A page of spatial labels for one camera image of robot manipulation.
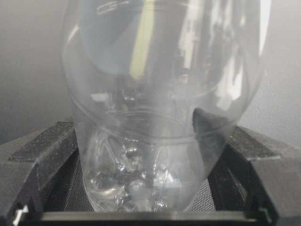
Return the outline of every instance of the black plastic mount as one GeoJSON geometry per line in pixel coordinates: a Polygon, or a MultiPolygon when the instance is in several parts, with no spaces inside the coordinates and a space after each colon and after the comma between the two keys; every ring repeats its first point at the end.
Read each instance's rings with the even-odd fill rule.
{"type": "Polygon", "coordinates": [[[62,167],[77,159],[73,123],[0,146],[0,225],[301,225],[301,150],[237,128],[209,176],[214,212],[43,212],[62,167]]]}

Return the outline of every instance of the transparent plastic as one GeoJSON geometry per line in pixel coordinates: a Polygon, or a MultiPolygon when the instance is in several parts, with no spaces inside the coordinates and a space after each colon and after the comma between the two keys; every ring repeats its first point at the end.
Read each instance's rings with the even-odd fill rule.
{"type": "Polygon", "coordinates": [[[192,204],[260,81],[267,2],[70,1],[62,60],[95,211],[192,204]]]}

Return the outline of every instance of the mesh surface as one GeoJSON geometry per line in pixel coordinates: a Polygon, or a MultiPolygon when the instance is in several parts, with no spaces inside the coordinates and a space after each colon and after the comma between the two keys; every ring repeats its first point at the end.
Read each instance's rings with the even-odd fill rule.
{"type": "MultiPolygon", "coordinates": [[[[84,190],[80,164],[77,164],[76,173],[74,175],[74,179],[70,184],[64,211],[93,211],[84,190]]],[[[208,180],[206,180],[201,186],[189,211],[214,210],[215,207],[211,196],[210,186],[208,180]]]]}

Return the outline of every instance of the gray background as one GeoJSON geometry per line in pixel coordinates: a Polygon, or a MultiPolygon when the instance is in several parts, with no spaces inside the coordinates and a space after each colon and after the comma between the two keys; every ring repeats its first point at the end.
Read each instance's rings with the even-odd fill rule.
{"type": "MultiPolygon", "coordinates": [[[[66,0],[0,0],[0,144],[71,115],[60,63],[66,0]]],[[[272,0],[267,74],[240,125],[301,146],[301,1],[272,0]]]]}

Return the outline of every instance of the plastic bottle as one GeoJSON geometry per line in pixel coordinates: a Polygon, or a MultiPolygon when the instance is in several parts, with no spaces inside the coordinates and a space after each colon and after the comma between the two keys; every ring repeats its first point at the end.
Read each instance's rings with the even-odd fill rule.
{"type": "Polygon", "coordinates": [[[62,59],[94,210],[192,204],[256,91],[268,17],[268,0],[70,1],[62,59]]]}

